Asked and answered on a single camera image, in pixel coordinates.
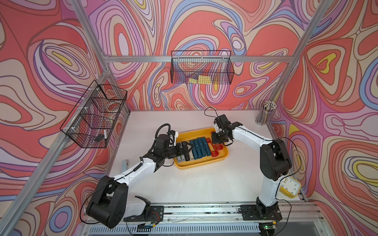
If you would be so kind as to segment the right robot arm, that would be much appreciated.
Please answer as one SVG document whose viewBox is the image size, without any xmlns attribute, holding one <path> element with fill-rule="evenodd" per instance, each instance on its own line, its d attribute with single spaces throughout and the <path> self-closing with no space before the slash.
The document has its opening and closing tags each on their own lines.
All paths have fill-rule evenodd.
<svg viewBox="0 0 378 236">
<path fill-rule="evenodd" d="M 226 115 L 214 117 L 214 128 L 215 133 L 211 136 L 213 143 L 224 144 L 237 140 L 259 151 L 259 166 L 264 179 L 257 204 L 265 208 L 274 206 L 278 201 L 280 182 L 292 168 L 285 142 L 257 134 L 240 122 L 231 123 Z"/>
</svg>

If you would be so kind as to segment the teal pruning pliers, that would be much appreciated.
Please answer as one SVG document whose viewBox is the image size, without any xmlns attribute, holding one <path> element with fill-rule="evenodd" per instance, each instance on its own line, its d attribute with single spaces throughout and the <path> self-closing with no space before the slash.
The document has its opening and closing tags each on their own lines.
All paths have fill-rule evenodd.
<svg viewBox="0 0 378 236">
<path fill-rule="evenodd" d="M 196 150 L 196 146 L 195 146 L 194 140 L 190 140 L 190 144 L 193 146 L 192 153 L 193 153 L 193 156 L 194 156 L 194 160 L 197 160 L 198 159 L 198 154 L 197 154 L 197 150 Z"/>
</svg>

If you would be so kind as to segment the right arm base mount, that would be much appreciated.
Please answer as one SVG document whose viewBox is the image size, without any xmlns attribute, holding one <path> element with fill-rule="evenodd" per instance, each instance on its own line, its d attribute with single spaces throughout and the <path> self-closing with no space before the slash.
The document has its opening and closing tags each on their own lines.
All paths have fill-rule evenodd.
<svg viewBox="0 0 378 236">
<path fill-rule="evenodd" d="M 281 221 L 282 215 L 279 209 L 279 204 L 276 201 L 272 206 L 265 206 L 262 201 L 257 197 L 255 204 L 241 205 L 238 212 L 242 214 L 245 221 Z"/>
</svg>

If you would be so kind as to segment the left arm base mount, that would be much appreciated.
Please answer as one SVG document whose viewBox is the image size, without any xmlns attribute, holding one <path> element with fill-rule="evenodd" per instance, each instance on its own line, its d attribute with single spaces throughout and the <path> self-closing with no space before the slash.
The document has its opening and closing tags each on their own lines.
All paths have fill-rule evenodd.
<svg viewBox="0 0 378 236">
<path fill-rule="evenodd" d="M 128 199 L 124 222 L 150 222 L 163 221 L 164 206 L 152 205 L 149 200 L 141 196 Z"/>
</svg>

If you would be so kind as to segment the beige pruning pliers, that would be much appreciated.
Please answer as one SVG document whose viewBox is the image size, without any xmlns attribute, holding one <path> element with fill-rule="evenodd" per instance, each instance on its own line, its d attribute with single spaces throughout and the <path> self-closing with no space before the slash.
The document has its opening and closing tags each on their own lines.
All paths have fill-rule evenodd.
<svg viewBox="0 0 378 236">
<path fill-rule="evenodd" d="M 189 156 L 190 156 L 190 161 L 194 161 L 195 158 L 194 158 L 194 154 L 192 150 L 189 151 Z"/>
</svg>

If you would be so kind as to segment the red pruning pliers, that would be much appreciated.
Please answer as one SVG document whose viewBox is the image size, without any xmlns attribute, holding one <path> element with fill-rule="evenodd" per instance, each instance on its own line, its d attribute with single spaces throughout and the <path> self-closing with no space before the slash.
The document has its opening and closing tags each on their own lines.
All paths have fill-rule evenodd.
<svg viewBox="0 0 378 236">
<path fill-rule="evenodd" d="M 212 143 L 210 138 L 206 139 L 208 147 L 210 149 L 210 153 L 212 157 L 218 157 L 219 151 L 217 150 L 216 146 Z"/>
<path fill-rule="evenodd" d="M 223 145 L 223 144 L 214 144 L 214 146 L 215 146 L 215 149 L 216 149 L 217 151 L 221 151 L 221 150 L 223 150 L 223 148 L 224 148 L 224 145 Z"/>
</svg>

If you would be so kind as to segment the yellow storage tray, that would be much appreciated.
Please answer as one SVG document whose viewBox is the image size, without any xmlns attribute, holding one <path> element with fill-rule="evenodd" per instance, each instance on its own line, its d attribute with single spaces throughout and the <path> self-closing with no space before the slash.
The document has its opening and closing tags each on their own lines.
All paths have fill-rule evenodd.
<svg viewBox="0 0 378 236">
<path fill-rule="evenodd" d="M 189 154 L 176 157 L 174 164 L 181 170 L 222 161 L 229 156 L 229 150 L 223 144 L 212 143 L 214 128 L 204 128 L 179 134 L 178 144 L 188 143 Z"/>
</svg>

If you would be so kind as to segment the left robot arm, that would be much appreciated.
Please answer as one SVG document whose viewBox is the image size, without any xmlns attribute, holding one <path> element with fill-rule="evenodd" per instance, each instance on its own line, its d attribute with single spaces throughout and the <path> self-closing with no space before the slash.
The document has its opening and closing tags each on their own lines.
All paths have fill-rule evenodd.
<svg viewBox="0 0 378 236">
<path fill-rule="evenodd" d="M 89 198 L 86 215 L 110 229 L 124 218 L 147 220 L 151 202 L 141 196 L 128 197 L 129 190 L 155 173 L 165 160 L 189 154 L 194 148 L 186 141 L 177 144 L 175 139 L 168 134 L 159 135 L 138 164 L 114 177 L 102 177 Z"/>
</svg>

